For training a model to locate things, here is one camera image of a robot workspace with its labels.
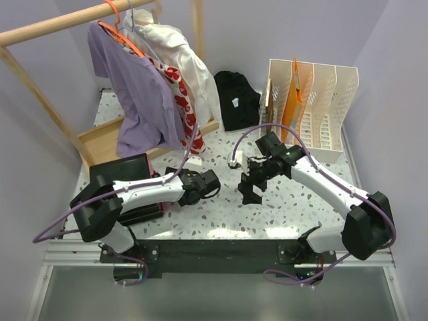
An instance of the clothes hanger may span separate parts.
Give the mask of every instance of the clothes hanger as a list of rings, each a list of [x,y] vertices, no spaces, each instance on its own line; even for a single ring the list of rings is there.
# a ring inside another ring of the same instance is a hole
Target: clothes hanger
[[[116,29],[114,29],[111,25],[108,25],[107,23],[102,21],[99,21],[98,25],[106,28],[113,35],[113,39],[116,40],[118,43],[122,45],[126,43],[127,45],[129,45],[129,48],[131,48],[138,56],[144,57],[144,54],[127,37],[125,37],[120,33],[119,31],[120,14],[119,14],[119,10],[116,8],[114,3],[111,2],[111,0],[104,0],[104,2],[108,3],[113,8],[113,11],[117,16],[117,20],[114,23],[114,26]]]
[[[161,1],[160,0],[155,0],[155,2],[156,2],[156,9],[158,9],[158,12],[160,13],[161,11],[162,11],[162,5],[161,5]],[[131,0],[128,0],[128,3],[129,3],[129,5],[130,5],[130,7],[131,7],[131,22],[132,22],[132,26],[131,26],[131,29],[129,29],[129,28],[127,28],[127,27],[125,27],[125,26],[123,26],[123,27],[121,27],[120,29],[119,29],[119,31],[120,30],[123,30],[123,29],[126,29],[126,30],[128,30],[129,32],[132,32],[132,33],[135,33],[140,39],[141,39],[141,41],[142,42],[144,42],[145,44],[146,44],[146,46],[150,49],[150,51],[153,53],[153,55],[155,56],[155,58],[158,60],[158,62],[160,62],[162,65],[163,65],[163,62],[162,62],[162,60],[158,57],[158,55],[156,55],[156,52],[154,52],[154,50],[151,48],[151,46],[147,43],[147,41],[146,40],[144,40],[144,38],[143,37],[141,37],[141,35],[140,35],[140,33],[138,32],[138,30],[136,30],[135,29],[135,20],[134,20],[134,5],[132,4],[132,1]]]

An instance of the white shirt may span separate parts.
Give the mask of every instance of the white shirt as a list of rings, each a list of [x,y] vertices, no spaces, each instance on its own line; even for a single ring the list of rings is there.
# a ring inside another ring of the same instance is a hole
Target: white shirt
[[[162,63],[180,70],[198,126],[206,125],[211,117],[221,123],[220,100],[214,77],[190,48],[181,31],[170,25],[154,24],[151,13],[143,9],[134,9],[134,22],[134,32],[124,29],[124,35],[139,50],[153,56],[147,45],[135,33],[136,30]],[[132,28],[130,10],[126,12],[123,24],[129,29]]]

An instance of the black motor joint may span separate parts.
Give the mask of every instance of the black motor joint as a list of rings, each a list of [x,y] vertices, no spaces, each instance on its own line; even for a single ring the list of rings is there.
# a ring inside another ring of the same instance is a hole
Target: black motor joint
[[[165,174],[173,173],[176,169],[167,167]],[[209,198],[212,192],[215,195],[220,191],[221,184],[219,178],[213,170],[204,173],[190,171],[189,169],[181,170],[179,174],[180,180],[183,183],[185,194],[179,200],[179,205],[194,205],[201,199]]]

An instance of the orange hanger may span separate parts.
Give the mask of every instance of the orange hanger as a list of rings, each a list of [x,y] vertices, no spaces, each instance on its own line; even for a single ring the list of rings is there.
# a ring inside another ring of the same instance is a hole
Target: orange hanger
[[[114,23],[116,29],[102,21],[99,21],[98,25],[101,25],[102,27],[106,28],[113,35],[114,40],[116,40],[118,43],[121,43],[122,45],[126,43],[127,45],[129,45],[129,48],[131,48],[138,56],[144,57],[144,54],[127,37],[125,37],[119,32],[120,14],[118,8],[116,8],[116,6],[113,2],[111,2],[111,0],[104,0],[104,2],[108,3],[113,8],[114,13],[118,18],[117,21]]]
[[[119,37],[120,40],[122,40],[123,43],[129,45],[129,48],[134,50],[137,55],[139,55],[140,57],[144,57],[144,54],[127,37],[125,37],[121,33],[117,33],[111,25],[108,25],[107,23],[102,21],[99,21],[98,25],[101,25],[102,27],[106,28],[113,36]]]
[[[116,20],[116,22],[114,23],[114,26],[116,27],[116,32],[119,33],[119,23],[120,23],[119,10],[118,10],[118,8],[116,8],[116,6],[114,5],[114,3],[111,2],[111,0],[104,0],[104,2],[108,3],[111,6],[111,8],[113,9],[114,13],[116,14],[116,17],[118,18]]]

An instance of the glass panel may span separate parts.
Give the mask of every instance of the glass panel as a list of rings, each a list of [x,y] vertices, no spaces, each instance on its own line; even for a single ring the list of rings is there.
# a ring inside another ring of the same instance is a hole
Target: glass panel
[[[56,267],[40,320],[397,320],[383,269],[340,267],[312,291],[261,275],[165,274],[114,284],[111,267]]]

